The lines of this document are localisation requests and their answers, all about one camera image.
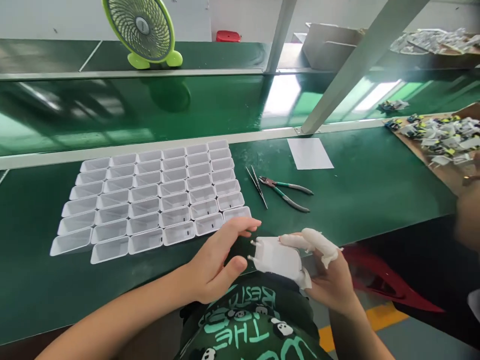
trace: green desk fan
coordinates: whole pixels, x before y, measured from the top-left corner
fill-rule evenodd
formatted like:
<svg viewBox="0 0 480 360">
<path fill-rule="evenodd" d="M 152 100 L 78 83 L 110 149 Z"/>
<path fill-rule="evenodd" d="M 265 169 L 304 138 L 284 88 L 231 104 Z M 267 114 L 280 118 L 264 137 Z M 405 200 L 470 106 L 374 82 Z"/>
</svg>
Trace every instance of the green desk fan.
<svg viewBox="0 0 480 360">
<path fill-rule="evenodd" d="M 172 19 L 162 0 L 102 0 L 106 17 L 123 45 L 130 50 L 128 62 L 136 69 L 150 63 L 182 65 L 182 55 L 174 50 Z"/>
</svg>

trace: white paper sheet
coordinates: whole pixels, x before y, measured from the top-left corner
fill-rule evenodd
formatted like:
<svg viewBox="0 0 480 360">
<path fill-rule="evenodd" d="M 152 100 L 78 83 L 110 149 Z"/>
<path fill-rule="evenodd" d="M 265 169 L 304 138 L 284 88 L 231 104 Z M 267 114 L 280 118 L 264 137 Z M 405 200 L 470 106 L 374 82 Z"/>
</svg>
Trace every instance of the white paper sheet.
<svg viewBox="0 0 480 360">
<path fill-rule="evenodd" d="M 319 138 L 287 139 L 297 170 L 333 169 Z"/>
</svg>

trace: red chair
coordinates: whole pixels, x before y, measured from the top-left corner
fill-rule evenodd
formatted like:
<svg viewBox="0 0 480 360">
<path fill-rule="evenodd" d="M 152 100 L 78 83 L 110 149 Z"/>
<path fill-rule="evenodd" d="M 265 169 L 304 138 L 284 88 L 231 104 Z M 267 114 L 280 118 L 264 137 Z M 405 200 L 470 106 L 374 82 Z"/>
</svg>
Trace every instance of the red chair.
<svg viewBox="0 0 480 360">
<path fill-rule="evenodd" d="M 421 297 L 382 259 L 360 245 L 346 246 L 343 256 L 350 266 L 355 289 L 374 293 L 412 308 L 435 313 L 445 312 Z"/>
</svg>

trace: green t-shirt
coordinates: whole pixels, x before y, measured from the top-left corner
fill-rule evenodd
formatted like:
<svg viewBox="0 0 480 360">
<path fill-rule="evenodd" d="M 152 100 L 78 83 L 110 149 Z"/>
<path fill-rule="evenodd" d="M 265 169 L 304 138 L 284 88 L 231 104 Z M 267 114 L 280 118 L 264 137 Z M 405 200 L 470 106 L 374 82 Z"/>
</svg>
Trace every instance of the green t-shirt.
<svg viewBox="0 0 480 360">
<path fill-rule="evenodd" d="M 269 275 L 242 276 L 186 321 L 175 359 L 331 360 L 307 298 Z"/>
</svg>

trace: green workbench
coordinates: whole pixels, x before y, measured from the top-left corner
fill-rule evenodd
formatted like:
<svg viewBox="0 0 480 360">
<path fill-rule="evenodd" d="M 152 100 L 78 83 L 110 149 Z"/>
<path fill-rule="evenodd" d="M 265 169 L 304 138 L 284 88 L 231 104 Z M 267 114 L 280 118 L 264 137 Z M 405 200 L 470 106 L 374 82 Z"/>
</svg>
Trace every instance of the green workbench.
<svg viewBox="0 0 480 360">
<path fill-rule="evenodd" d="M 331 132 L 320 137 L 334 169 L 296 170 L 287 140 L 230 145 L 245 204 L 262 220 L 257 234 L 277 236 L 305 227 L 342 246 L 455 209 L 455 196 L 384 128 Z M 245 166 L 258 176 L 299 184 L 314 196 L 285 193 L 310 213 L 263 190 L 268 210 Z M 120 294 L 188 262 L 206 236 L 134 256 L 91 265 L 90 253 L 49 256 L 60 214 L 80 163 L 11 170 L 0 186 L 0 344 L 61 328 Z M 240 239 L 235 253 L 253 247 Z"/>
</svg>

